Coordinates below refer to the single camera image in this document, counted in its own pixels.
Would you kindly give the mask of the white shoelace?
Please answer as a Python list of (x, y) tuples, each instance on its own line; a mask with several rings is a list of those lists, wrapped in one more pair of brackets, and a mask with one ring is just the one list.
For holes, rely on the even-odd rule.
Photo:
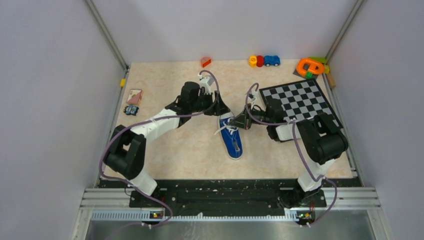
[(214, 136), (217, 135), (218, 133), (225, 133), (228, 136), (232, 137), (238, 131), (237, 127), (228, 125), (228, 122), (225, 120), (218, 121), (217, 126), (218, 126), (218, 129), (214, 132), (213, 134)]

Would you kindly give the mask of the blue canvas sneaker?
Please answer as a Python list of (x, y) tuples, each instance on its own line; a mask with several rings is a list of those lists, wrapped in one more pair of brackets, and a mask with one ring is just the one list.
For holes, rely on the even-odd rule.
[[(222, 121), (222, 122), (226, 121), (227, 124), (229, 124), (229, 121), (234, 117), (235, 117), (234, 113), (230, 112), (224, 115), (220, 115), (218, 117), (218, 121)], [(225, 149), (229, 157), (233, 160), (240, 159), (243, 155), (243, 147), (242, 147), (242, 141), (241, 141), (239, 130), (233, 136), (228, 136), (225, 133), (218, 133), (218, 134), (221, 135), (222, 137), (223, 143), (225, 145)]]

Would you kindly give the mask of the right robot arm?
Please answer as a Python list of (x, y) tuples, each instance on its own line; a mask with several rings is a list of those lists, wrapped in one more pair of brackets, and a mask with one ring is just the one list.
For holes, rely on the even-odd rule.
[[(297, 120), (289, 119), (280, 102), (271, 99), (266, 108), (248, 104), (229, 125), (248, 130), (251, 125), (266, 126), (268, 136), (276, 142), (293, 140), (305, 171), (297, 178), (292, 190), (284, 191), (279, 203), (285, 208), (307, 206), (321, 187), (329, 167), (348, 149), (348, 140), (329, 114)], [(307, 157), (301, 154), (301, 140)]]

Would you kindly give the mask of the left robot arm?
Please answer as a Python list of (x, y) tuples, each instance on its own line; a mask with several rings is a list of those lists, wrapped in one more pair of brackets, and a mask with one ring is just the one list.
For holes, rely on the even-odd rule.
[(138, 125), (117, 126), (102, 162), (121, 174), (127, 184), (138, 188), (142, 192), (141, 200), (147, 206), (154, 207), (160, 202), (161, 194), (155, 190), (157, 182), (144, 170), (146, 145), (166, 132), (181, 127), (193, 116), (223, 116), (228, 113), (230, 109), (218, 91), (210, 93), (205, 85), (185, 82), (175, 101), (153, 118)]

